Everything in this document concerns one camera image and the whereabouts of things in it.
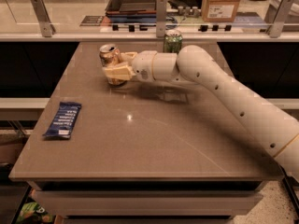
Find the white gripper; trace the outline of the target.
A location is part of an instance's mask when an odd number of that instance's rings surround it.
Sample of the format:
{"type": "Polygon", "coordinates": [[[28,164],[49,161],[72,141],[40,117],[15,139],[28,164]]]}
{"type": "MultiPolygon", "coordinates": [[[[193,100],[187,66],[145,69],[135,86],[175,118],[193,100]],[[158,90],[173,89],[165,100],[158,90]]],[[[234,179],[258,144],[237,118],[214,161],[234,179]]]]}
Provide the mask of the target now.
{"type": "Polygon", "coordinates": [[[153,82],[152,66],[156,54],[157,51],[155,50],[145,50],[138,54],[134,51],[122,52],[123,63],[104,67],[104,74],[108,78],[119,80],[130,80],[136,75],[136,78],[141,82],[153,82]]]}

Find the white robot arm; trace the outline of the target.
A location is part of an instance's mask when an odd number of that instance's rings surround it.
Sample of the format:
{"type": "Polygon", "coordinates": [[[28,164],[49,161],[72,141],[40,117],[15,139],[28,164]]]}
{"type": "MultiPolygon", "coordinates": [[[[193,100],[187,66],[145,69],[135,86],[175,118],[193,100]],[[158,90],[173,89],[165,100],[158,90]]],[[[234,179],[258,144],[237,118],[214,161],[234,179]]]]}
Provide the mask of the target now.
{"type": "Polygon", "coordinates": [[[299,121],[223,71],[204,49],[189,45],[178,53],[121,52],[114,44],[99,49],[109,82],[195,83],[211,91],[263,149],[299,180],[299,121]]]}

